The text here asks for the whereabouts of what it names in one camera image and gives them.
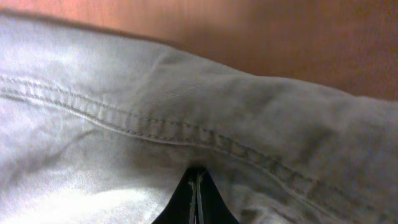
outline gray fabric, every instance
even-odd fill
[[[241,223],[397,223],[397,103],[20,17],[0,43],[1,223],[150,223],[192,164]]]

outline blurred brown background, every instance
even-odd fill
[[[396,0],[0,0],[0,8],[165,40],[255,75],[398,100]]]

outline black tool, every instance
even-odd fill
[[[239,224],[226,207],[208,171],[185,171],[163,212],[152,224]]]

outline reddish-brown background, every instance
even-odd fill
[[[255,75],[398,100],[396,0],[0,0],[0,8],[165,40]]]

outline cloth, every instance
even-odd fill
[[[0,223],[150,223],[206,166],[240,223],[397,223],[398,104],[0,15]]]

